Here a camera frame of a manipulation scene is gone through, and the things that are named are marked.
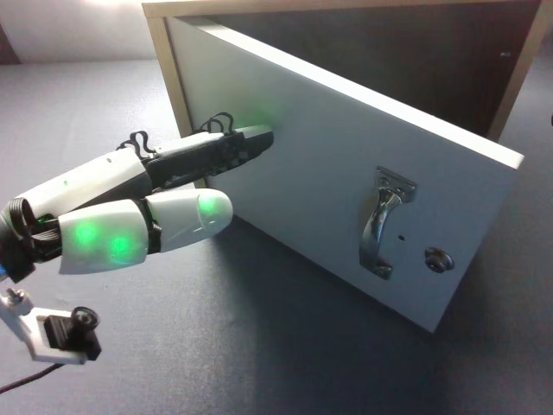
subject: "white door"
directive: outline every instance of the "white door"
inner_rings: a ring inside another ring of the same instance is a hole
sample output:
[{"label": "white door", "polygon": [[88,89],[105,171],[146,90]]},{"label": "white door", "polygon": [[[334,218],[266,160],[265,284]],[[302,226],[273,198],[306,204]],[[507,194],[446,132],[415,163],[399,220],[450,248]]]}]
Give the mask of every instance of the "white door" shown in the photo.
[{"label": "white door", "polygon": [[225,111],[275,134],[209,186],[239,217],[433,331],[523,157],[234,30],[168,25],[194,127]]}]

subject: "robotic arm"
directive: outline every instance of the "robotic arm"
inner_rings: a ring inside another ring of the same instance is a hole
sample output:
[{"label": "robotic arm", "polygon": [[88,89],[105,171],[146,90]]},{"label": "robotic arm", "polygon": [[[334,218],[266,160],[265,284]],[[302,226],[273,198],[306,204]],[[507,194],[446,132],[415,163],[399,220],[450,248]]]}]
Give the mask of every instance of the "robotic arm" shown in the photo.
[{"label": "robotic arm", "polygon": [[[268,127],[233,130],[230,120],[227,133],[202,131],[153,150],[145,132],[133,133],[120,150],[16,197],[0,213],[0,281],[18,283],[36,263],[58,256],[62,274],[116,270],[220,232],[232,220],[224,193],[164,190],[234,169],[272,145]],[[141,155],[137,134],[147,156]],[[99,317],[86,307],[39,309],[27,293],[9,289],[7,297],[0,296],[0,318],[35,361],[84,364],[101,351],[94,333]]]}]

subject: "wooden frame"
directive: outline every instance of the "wooden frame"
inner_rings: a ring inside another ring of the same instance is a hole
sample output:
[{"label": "wooden frame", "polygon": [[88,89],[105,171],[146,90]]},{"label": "wooden frame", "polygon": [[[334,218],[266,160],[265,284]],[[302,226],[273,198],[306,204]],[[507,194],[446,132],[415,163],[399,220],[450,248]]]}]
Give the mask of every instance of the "wooden frame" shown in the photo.
[{"label": "wooden frame", "polygon": [[[179,132],[190,134],[192,126],[188,116],[186,97],[167,30],[166,19],[178,16],[208,16],[235,13],[264,13],[275,11],[339,10],[365,7],[400,7],[433,4],[507,3],[514,0],[188,0],[165,3],[143,3],[149,30],[160,62],[169,99],[175,113]],[[553,0],[541,0],[523,49],[512,72],[487,138],[498,141],[518,92],[531,63],[539,50],[553,17]]]}]

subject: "key lock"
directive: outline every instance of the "key lock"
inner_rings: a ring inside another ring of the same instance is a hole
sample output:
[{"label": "key lock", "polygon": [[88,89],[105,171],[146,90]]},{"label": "key lock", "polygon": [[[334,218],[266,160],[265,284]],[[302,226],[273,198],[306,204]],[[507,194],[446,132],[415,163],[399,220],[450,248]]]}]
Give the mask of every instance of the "key lock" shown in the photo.
[{"label": "key lock", "polygon": [[[393,266],[378,255],[386,220],[393,209],[413,202],[416,184],[384,167],[377,167],[374,192],[377,202],[361,236],[359,263],[378,277],[390,279]],[[433,272],[443,273],[454,268],[452,258],[439,248],[427,249],[424,258]]]}]

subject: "door handle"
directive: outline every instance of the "door handle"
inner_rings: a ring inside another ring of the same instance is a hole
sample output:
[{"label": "door handle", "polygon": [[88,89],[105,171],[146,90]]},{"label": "door handle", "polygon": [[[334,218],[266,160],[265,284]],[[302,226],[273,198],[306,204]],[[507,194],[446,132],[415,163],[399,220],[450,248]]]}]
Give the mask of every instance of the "door handle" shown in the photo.
[{"label": "door handle", "polygon": [[390,279],[393,266],[378,255],[382,234],[390,212],[399,205],[413,201],[416,184],[384,167],[377,167],[374,188],[377,203],[361,236],[359,263],[378,277]]}]

